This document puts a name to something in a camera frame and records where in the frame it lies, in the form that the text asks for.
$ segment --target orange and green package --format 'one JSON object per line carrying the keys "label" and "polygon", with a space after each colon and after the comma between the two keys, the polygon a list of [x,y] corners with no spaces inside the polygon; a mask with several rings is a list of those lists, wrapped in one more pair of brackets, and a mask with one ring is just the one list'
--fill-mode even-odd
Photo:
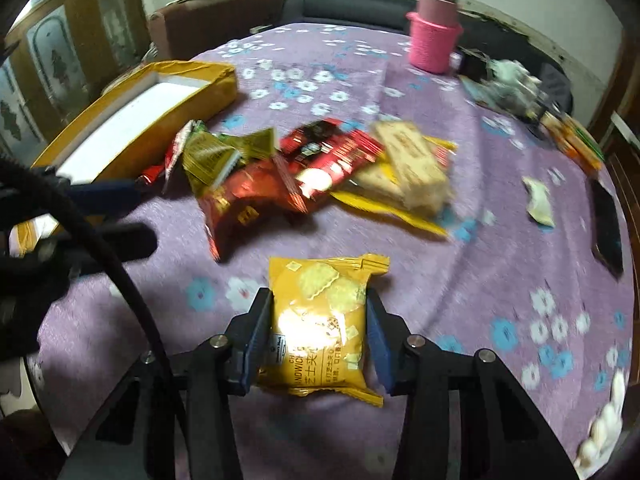
{"label": "orange and green package", "polygon": [[362,373],[366,286],[385,274],[389,258],[270,258],[271,340],[258,382],[299,397],[333,390],[374,406]]}

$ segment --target floral tablecloth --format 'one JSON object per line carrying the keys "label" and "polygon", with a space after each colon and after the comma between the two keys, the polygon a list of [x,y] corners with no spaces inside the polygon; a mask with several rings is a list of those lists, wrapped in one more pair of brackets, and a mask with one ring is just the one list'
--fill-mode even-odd
{"label": "floral tablecloth", "polygon": [[[402,118],[457,142],[456,197],[438,219],[449,241],[332,203],[301,226],[281,219],[261,225],[219,266],[196,201],[158,198],[130,218],[156,229],[159,249],[127,269],[168,351],[179,352],[248,309],[268,282],[269,256],[386,254],[390,272],[374,282],[386,307],[444,349],[495,349],[573,460],[609,400],[613,373],[629,367],[634,291],[622,210],[618,205],[625,274],[617,282],[591,254],[581,170],[517,121],[476,107],[454,78],[412,68],[409,45],[398,34],[297,24],[197,59],[231,62],[238,71],[241,98],[210,121],[215,130],[243,135],[273,125],[283,135],[322,117],[364,129]],[[528,218],[523,176],[548,186],[555,228]],[[604,171],[601,180],[613,192]],[[38,398],[71,448],[146,343],[105,276],[75,283],[49,311],[40,341],[30,359]],[[371,371],[369,383],[379,388]],[[337,394],[297,399],[258,388],[232,401],[247,479],[389,478],[403,412],[403,399],[387,398],[377,409]]]}

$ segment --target pink basket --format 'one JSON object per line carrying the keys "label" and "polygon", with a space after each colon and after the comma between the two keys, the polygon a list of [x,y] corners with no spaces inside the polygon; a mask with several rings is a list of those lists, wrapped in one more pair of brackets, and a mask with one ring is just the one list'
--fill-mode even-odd
{"label": "pink basket", "polygon": [[411,20],[409,63],[434,74],[449,70],[449,56],[456,46],[462,27],[445,27],[426,22],[417,12],[407,13]]}

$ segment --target black phone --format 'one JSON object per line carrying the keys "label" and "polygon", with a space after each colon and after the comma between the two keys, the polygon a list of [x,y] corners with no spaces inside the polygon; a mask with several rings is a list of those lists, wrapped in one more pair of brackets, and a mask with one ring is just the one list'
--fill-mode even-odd
{"label": "black phone", "polygon": [[624,269],[616,202],[597,180],[590,179],[589,183],[593,206],[593,255],[619,279]]}

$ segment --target open cardboard box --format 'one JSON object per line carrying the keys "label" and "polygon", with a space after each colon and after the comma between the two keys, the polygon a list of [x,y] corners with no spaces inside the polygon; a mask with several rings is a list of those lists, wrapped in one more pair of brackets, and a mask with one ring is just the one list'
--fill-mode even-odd
{"label": "open cardboard box", "polygon": [[[151,63],[76,117],[34,166],[55,166],[73,184],[136,178],[163,160],[169,143],[189,120],[208,120],[229,106],[237,94],[232,65]],[[20,251],[32,250],[57,225],[50,215],[19,225],[15,233]]]}

